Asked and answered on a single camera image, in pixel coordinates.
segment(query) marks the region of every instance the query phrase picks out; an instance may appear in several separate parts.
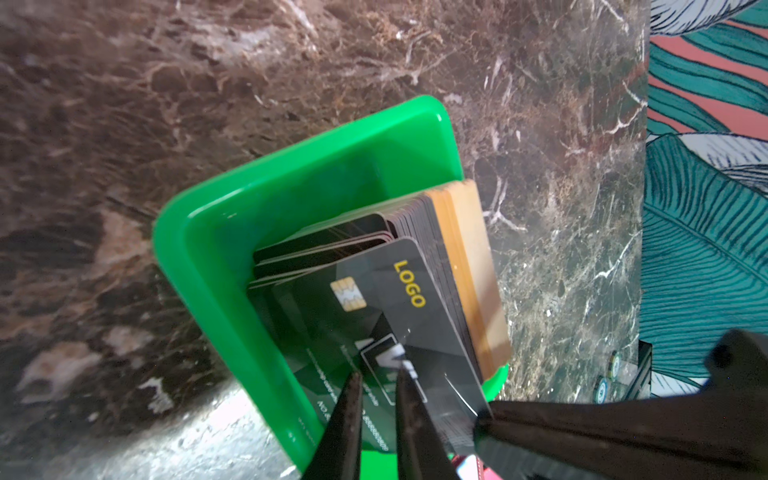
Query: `stack of cards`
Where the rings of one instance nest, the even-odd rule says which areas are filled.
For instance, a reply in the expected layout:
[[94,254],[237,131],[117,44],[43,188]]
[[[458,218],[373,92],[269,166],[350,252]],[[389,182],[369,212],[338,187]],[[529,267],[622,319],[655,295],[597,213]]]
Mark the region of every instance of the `stack of cards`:
[[406,368],[446,448],[474,451],[480,382],[511,356],[474,182],[349,212],[253,259],[249,297],[321,419],[358,369],[364,447],[394,452]]

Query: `green tray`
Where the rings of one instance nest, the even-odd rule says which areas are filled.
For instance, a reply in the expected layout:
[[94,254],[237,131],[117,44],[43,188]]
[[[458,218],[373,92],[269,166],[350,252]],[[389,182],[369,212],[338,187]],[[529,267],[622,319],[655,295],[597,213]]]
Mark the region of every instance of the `green tray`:
[[[323,426],[246,296],[251,254],[312,223],[452,180],[450,120],[420,97],[221,174],[176,196],[154,227],[157,261],[299,470]],[[484,386],[498,394],[507,369]],[[396,478],[364,452],[363,478]]]

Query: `marble surface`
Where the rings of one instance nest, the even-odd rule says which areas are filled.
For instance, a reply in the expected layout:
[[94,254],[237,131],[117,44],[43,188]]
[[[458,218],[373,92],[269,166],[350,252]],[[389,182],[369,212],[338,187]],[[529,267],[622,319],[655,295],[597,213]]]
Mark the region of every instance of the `marble surface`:
[[157,268],[152,223],[419,94],[448,108],[486,209],[502,397],[589,401],[614,349],[636,355],[648,6],[3,2],[0,476],[296,477]]

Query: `card chip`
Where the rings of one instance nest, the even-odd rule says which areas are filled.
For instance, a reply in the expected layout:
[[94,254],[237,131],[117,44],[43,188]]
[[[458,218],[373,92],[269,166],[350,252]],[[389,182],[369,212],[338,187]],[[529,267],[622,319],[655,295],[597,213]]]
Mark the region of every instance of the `card chip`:
[[333,293],[345,312],[353,312],[368,306],[366,299],[360,293],[360,289],[357,288],[355,279],[351,276],[331,282],[331,289],[333,289]]

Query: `brown marble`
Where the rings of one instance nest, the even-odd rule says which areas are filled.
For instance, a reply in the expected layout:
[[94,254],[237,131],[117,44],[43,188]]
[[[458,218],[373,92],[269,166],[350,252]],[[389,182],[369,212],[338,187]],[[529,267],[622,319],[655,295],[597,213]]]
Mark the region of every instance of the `brown marble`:
[[636,354],[647,7],[0,5],[0,472],[57,477],[224,385],[151,251],[172,196],[419,94],[448,108],[487,210],[503,396],[589,401],[610,352]]

